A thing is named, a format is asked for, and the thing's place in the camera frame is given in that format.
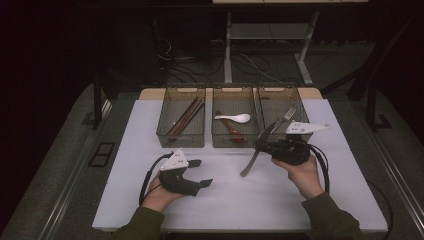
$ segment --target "table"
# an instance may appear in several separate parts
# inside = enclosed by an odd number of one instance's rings
[[[350,2],[368,2],[368,0],[353,0]],[[270,3],[343,3],[340,0],[213,0],[214,4],[270,4]],[[319,12],[311,14],[306,23],[232,23],[231,12],[227,14],[227,31],[225,39],[224,76],[225,82],[232,82],[231,73],[231,39],[302,39],[299,53],[294,55],[300,75],[307,86],[313,84],[309,70],[305,64],[305,56],[312,40]]]
[[[360,222],[364,232],[387,231],[386,221],[353,157],[327,100],[312,88],[299,88],[311,123],[329,124],[314,133],[310,143],[321,148],[329,160],[330,193],[341,209]],[[165,149],[156,136],[164,89],[145,89],[136,101],[107,181],[93,228],[115,231],[130,220],[146,172]],[[309,219],[300,202],[304,199],[275,167],[270,156],[260,153],[249,175],[240,171],[254,149],[214,149],[211,137],[211,89],[207,91],[205,147],[183,149],[187,158],[202,165],[188,169],[192,181],[213,178],[210,187],[196,197],[186,197],[166,209],[163,231],[172,232],[306,232]]]

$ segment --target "metal fork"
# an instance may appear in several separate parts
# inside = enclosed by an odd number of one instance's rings
[[[283,122],[288,122],[290,121],[290,119],[293,117],[293,115],[296,113],[296,108],[295,107],[291,107],[286,114],[283,116],[283,118],[281,119],[277,119],[277,121],[275,121],[275,126],[274,129],[272,129],[271,134],[273,132],[275,132],[275,130],[277,130],[277,128],[279,128],[281,126],[281,124],[283,124]]]
[[[272,129],[270,135],[277,130],[277,128],[283,123],[283,122],[288,122],[290,121],[290,119],[293,117],[294,113],[296,112],[296,108],[295,107],[291,107],[287,113],[283,116],[283,118],[279,119],[277,118],[277,121],[275,121],[275,126]],[[247,166],[243,169],[243,171],[241,171],[240,176],[242,177],[246,177],[247,174],[250,172],[250,169],[252,168],[253,164],[256,161],[256,158],[258,157],[259,151],[256,150],[255,153],[253,154],[252,158],[250,159],[250,162],[247,164]]]

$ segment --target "tray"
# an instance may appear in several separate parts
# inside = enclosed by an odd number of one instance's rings
[[[237,123],[214,119],[217,111],[222,115],[250,114],[250,121]],[[240,134],[231,134],[233,128]],[[254,102],[253,86],[248,83],[220,83],[213,86],[212,142],[215,148],[252,148],[259,135],[259,125]]]
[[[257,84],[256,90],[260,103],[261,128],[266,128],[275,122],[277,118],[283,117],[291,107],[296,108],[296,113],[291,120],[281,124],[269,136],[268,141],[284,140],[286,138],[286,129],[292,121],[309,123],[295,83],[261,82]],[[302,139],[307,142],[311,136],[312,133],[302,134]]]
[[[168,84],[156,135],[163,148],[205,145],[206,84]]]

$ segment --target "hand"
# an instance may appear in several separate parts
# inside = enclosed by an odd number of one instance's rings
[[[148,194],[144,197],[142,207],[150,208],[157,212],[165,210],[173,201],[185,197],[183,194],[172,193],[160,185],[159,173],[149,184]]]
[[[288,171],[289,179],[299,189],[299,193],[307,200],[324,192],[319,181],[317,160],[315,156],[309,156],[308,161],[297,166],[278,161],[274,158],[271,160],[275,165]]]

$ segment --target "white table surface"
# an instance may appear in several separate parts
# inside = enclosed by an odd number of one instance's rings
[[[309,143],[321,148],[329,161],[330,195],[351,213],[363,232],[387,231],[379,209],[327,100],[303,100],[311,123],[329,124],[315,132]],[[128,223],[138,207],[146,172],[163,154],[156,136],[162,100],[138,100],[131,113],[107,181],[93,228],[115,231]],[[173,232],[306,232],[309,219],[301,206],[304,199],[287,172],[260,153],[245,178],[239,173],[249,162],[253,148],[213,148],[212,102],[206,101],[205,147],[183,149],[187,158],[201,159],[200,167],[188,169],[192,181],[213,178],[210,187],[196,197],[177,200],[164,212],[163,231]],[[154,170],[163,164],[162,160]]]

